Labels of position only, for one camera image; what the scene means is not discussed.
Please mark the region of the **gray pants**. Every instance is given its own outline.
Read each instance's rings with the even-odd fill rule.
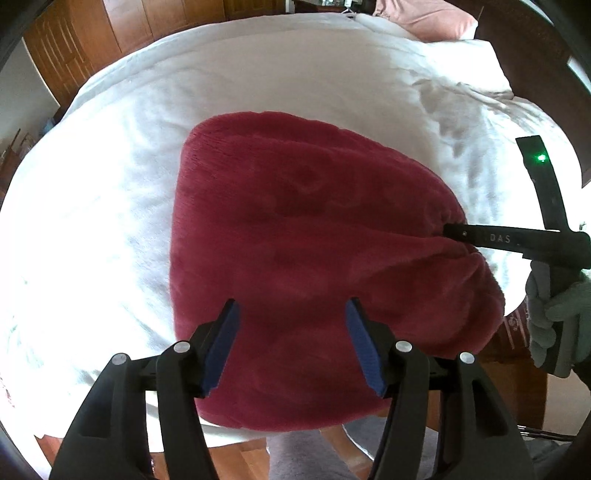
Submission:
[[[370,416],[343,427],[352,442],[373,459],[385,421]],[[549,440],[536,439],[525,443],[534,461],[537,478],[544,478],[568,447]],[[318,430],[269,437],[267,448],[271,457],[269,480],[358,480]],[[418,480],[432,476],[436,451],[437,432],[427,429]]]

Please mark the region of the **metal pin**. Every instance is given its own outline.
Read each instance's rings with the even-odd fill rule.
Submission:
[[[111,362],[113,363],[113,365],[123,365],[126,361],[127,361],[127,355],[125,355],[124,353],[118,353],[118,354],[114,355],[113,358],[111,359]]]
[[[396,350],[398,350],[399,352],[408,353],[412,349],[412,344],[410,344],[406,340],[400,340],[399,342],[396,342]]]
[[[185,353],[189,351],[191,344],[189,342],[179,342],[176,343],[173,348],[177,353]]]
[[[470,352],[462,352],[460,353],[460,360],[462,362],[464,362],[465,364],[473,364],[476,359],[474,358],[474,355],[472,355]]]

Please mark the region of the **red blanket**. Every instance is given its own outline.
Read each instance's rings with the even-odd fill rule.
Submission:
[[[265,112],[195,127],[174,204],[176,335],[215,320],[229,297],[242,308],[200,415],[285,431],[383,408],[345,326],[352,296],[425,353],[480,351],[504,298],[476,249],[441,236],[445,223],[464,220],[429,169],[333,125]]]

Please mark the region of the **white comforter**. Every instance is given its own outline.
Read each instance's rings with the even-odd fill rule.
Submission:
[[[89,81],[26,157],[0,212],[0,373],[36,432],[65,434],[113,354],[140,358],[174,342],[168,248],[181,146],[213,115],[266,110],[402,151],[482,224],[542,228],[514,141],[541,134],[567,209],[577,209],[572,147],[513,96],[488,43],[422,44],[337,14],[253,18],[163,39]],[[524,297],[528,262],[483,253],[510,312]],[[248,437],[206,434],[211,445]]]

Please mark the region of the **hand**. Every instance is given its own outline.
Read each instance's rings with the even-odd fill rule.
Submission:
[[[538,281],[530,274],[525,285],[530,314],[530,352],[536,367],[541,367],[548,348],[556,342],[554,322],[577,319],[579,336],[573,363],[578,364],[591,356],[591,280],[581,273],[580,281],[548,301],[540,298]]]

